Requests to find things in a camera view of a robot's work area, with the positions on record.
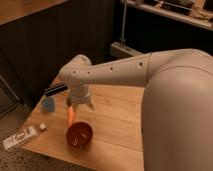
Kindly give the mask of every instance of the wooden bowl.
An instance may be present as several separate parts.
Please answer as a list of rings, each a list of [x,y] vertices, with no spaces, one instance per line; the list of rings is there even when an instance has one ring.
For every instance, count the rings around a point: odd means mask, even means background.
[[[92,128],[85,122],[74,123],[69,127],[66,134],[68,144],[74,148],[85,147],[91,141],[92,136]]]

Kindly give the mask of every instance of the robotic arm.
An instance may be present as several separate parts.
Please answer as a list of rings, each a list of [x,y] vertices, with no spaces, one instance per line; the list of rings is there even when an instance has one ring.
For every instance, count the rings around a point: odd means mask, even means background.
[[[59,72],[73,103],[91,101],[88,84],[145,86],[146,171],[213,170],[213,60],[199,50],[148,53],[99,65],[78,55]]]

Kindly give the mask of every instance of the wooden tabletop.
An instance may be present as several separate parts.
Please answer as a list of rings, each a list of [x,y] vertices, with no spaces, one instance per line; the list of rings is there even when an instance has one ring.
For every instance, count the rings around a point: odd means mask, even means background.
[[[67,0],[0,0],[0,25],[66,1]]]
[[[75,120],[87,122],[93,129],[88,147],[79,150],[67,145],[68,91],[63,91],[52,96],[55,112],[43,113],[40,102],[37,104],[22,128],[45,123],[47,130],[23,148],[100,171],[143,171],[140,111],[144,89],[106,85],[90,88],[95,110],[80,105]]]

